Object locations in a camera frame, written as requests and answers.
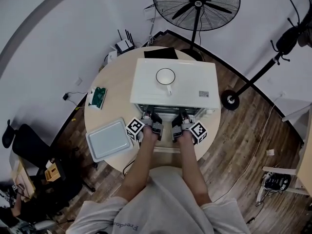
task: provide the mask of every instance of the fan base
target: fan base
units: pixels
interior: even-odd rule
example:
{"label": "fan base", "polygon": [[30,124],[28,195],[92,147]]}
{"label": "fan base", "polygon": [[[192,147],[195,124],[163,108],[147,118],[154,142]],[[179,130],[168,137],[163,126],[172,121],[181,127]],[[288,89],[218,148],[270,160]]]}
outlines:
{"label": "fan base", "polygon": [[197,61],[203,61],[200,53],[195,51],[194,49],[182,49],[181,52],[189,55],[190,57],[193,57]]}
{"label": "fan base", "polygon": [[239,97],[235,98],[235,100],[230,100],[233,95],[235,95],[233,90],[225,90],[221,94],[221,103],[227,110],[234,111],[239,107]]}

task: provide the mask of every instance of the gray t-shirt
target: gray t-shirt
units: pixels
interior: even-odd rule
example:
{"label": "gray t-shirt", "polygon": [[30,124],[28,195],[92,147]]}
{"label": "gray t-shirt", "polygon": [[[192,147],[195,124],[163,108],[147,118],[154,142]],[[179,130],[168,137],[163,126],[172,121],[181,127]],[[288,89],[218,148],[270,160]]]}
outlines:
{"label": "gray t-shirt", "polygon": [[235,199],[199,207],[181,169],[150,171],[147,186],[130,202],[112,197],[85,201],[66,234],[249,234]]}

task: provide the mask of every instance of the fan logo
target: fan logo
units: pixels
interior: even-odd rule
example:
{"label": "fan logo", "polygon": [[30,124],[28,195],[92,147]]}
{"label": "fan logo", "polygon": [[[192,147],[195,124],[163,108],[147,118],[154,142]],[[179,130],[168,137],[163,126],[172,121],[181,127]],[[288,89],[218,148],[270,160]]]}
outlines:
{"label": "fan logo", "polygon": [[201,7],[203,5],[203,3],[201,1],[196,1],[195,2],[195,6],[196,7]]}

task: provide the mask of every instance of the white tray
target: white tray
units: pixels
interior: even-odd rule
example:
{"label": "white tray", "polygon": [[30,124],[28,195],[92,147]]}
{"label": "white tray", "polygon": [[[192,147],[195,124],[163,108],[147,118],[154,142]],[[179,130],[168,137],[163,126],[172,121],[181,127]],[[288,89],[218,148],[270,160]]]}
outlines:
{"label": "white tray", "polygon": [[86,133],[88,146],[94,162],[133,149],[127,136],[123,118],[118,118],[106,126]]}

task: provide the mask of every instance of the chair headrest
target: chair headrest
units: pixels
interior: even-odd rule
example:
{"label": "chair headrest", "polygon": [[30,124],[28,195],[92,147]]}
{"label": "chair headrest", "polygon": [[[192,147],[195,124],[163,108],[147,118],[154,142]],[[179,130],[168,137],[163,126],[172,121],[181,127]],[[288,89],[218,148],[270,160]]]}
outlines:
{"label": "chair headrest", "polygon": [[10,120],[8,120],[8,126],[2,135],[2,144],[5,148],[9,148],[14,139],[15,130],[10,126]]}

